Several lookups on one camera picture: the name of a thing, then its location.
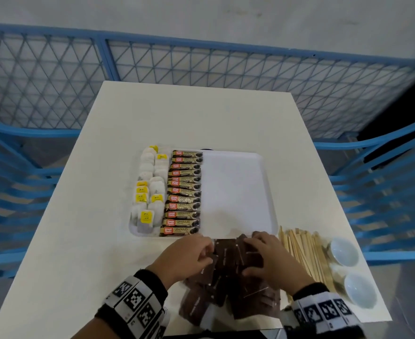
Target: hand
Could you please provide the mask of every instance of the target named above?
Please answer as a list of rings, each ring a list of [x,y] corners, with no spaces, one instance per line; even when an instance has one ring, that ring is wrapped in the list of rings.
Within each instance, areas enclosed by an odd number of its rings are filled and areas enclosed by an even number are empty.
[[[214,252],[214,244],[202,234],[190,234],[178,239],[167,247],[146,269],[155,273],[168,290],[173,284],[199,273],[212,258],[207,253]]]
[[[263,268],[246,268],[242,272],[244,276],[264,279],[273,289],[282,289],[291,296],[314,283],[314,279],[274,235],[254,232],[253,238],[244,238],[244,241],[254,246],[264,261]]]

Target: white table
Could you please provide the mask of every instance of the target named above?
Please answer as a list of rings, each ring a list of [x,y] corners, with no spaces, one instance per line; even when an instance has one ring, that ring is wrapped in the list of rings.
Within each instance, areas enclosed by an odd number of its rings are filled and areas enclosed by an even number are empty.
[[[259,153],[279,225],[356,243],[289,93],[104,82],[0,310],[0,339],[69,338],[172,241],[127,229],[128,186],[154,143]],[[373,281],[363,256],[354,269]],[[182,294],[169,291],[167,335],[191,327],[177,315]],[[364,322],[391,320],[379,292],[374,309],[353,310]]]

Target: small white dish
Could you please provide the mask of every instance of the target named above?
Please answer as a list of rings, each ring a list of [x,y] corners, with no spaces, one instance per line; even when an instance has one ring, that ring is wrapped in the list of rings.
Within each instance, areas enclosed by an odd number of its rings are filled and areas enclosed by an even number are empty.
[[[377,293],[374,286],[363,276],[349,273],[344,279],[344,290],[347,297],[361,308],[374,308],[377,304]]]
[[[352,267],[358,264],[357,248],[347,239],[334,238],[327,247],[328,256],[340,265]]]

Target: gray floor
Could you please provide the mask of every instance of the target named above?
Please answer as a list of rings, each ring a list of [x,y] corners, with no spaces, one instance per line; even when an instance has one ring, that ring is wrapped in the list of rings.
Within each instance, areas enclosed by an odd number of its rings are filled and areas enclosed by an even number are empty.
[[[70,151],[71,143],[64,143],[58,152],[50,154],[39,143],[26,143],[25,149],[43,165],[51,162],[52,155],[60,159]],[[320,152],[325,169],[331,173],[347,158],[343,153]],[[372,274],[390,310],[393,321],[363,325],[368,338],[415,338],[415,263],[372,267]],[[0,307],[12,284],[12,279],[0,279]]]

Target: white wall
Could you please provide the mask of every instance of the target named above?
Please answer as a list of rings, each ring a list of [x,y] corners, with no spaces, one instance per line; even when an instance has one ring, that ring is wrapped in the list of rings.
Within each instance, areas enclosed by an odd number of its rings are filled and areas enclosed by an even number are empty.
[[[415,58],[415,0],[0,0],[0,22]]]

